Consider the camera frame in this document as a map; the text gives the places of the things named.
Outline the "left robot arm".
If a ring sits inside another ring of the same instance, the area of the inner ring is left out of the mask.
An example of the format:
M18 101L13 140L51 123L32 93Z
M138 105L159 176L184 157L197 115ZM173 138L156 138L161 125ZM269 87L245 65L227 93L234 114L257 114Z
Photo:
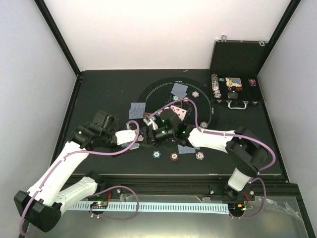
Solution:
M121 150L117 143L118 126L111 123L91 122L73 131L60 155L43 176L26 192L18 191L14 203L20 215L19 232L26 236L23 225L29 222L43 232L52 230L62 215L75 203L93 195L103 197L106 185L95 172L87 173L77 183L62 189L74 170L88 157L95 154L96 148L110 148L106 156L115 156Z

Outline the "green poker chip stack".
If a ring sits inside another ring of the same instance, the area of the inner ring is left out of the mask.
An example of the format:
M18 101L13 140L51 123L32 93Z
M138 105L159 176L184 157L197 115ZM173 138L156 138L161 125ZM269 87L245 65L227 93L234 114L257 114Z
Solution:
M160 157L161 157L161 152L160 152L160 151L154 151L154 152L153 152L153 157L154 157L155 159L160 158Z

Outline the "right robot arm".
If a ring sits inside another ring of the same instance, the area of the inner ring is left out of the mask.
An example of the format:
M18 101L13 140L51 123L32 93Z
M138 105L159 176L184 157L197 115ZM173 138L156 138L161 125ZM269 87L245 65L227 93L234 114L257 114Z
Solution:
M204 147L228 154L236 168L225 187L225 194L229 199L236 200L243 194L247 183L255 180L261 171L271 167L276 161L274 151L252 136L244 127L218 131L182 123L170 128L144 127L140 130L137 142L158 147L164 141L173 139L182 146Z

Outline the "dealt card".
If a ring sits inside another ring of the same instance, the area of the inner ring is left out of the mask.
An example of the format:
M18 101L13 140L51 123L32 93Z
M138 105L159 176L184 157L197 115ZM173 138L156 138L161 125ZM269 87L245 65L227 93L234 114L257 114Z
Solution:
M137 102L137 103L131 103L130 109L131 110L143 110L145 111L146 103L144 102Z
M142 119L144 116L144 109L130 109L129 119Z
M189 147L178 144L178 154L195 154L200 147Z
M183 91L171 91L172 97L177 96L179 99L183 99L187 96L186 92Z
M180 92L180 93L186 93L188 89L187 85L174 83L172 92Z

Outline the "red poker chip stack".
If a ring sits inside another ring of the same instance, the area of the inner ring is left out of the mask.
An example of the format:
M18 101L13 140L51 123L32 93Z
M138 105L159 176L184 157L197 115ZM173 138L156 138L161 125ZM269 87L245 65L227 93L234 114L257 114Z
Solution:
M177 161L178 158L179 158L178 153L174 152L174 153L171 153L171 154L170 154L170 159L171 159L171 161Z

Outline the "dealt card bottom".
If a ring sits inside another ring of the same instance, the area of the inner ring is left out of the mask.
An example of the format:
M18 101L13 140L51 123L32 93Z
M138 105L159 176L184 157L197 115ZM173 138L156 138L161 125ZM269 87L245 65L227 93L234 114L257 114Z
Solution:
M189 147L178 144L178 154L195 154L200 147Z

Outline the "dealt card top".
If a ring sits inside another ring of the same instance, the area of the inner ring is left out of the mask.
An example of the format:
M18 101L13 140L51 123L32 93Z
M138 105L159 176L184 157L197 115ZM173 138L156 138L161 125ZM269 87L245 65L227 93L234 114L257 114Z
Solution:
M187 96L186 92L183 91L171 91L172 97L177 96L179 99L183 99Z
M172 92L180 92L180 93L186 93L188 89L187 85L174 83Z

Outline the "purple poker chip stack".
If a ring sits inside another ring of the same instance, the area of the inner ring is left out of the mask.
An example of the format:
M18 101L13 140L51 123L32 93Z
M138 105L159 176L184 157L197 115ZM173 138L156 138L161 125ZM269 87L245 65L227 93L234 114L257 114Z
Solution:
M203 160L205 157L204 153L203 152L197 152L196 153L196 159L198 160Z

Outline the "blue backed card stack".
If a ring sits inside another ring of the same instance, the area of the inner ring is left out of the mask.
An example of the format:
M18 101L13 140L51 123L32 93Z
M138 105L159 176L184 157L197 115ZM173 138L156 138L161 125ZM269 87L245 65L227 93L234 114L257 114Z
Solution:
M134 149L138 149L139 147L140 147L140 144L134 143L129 149L134 150Z

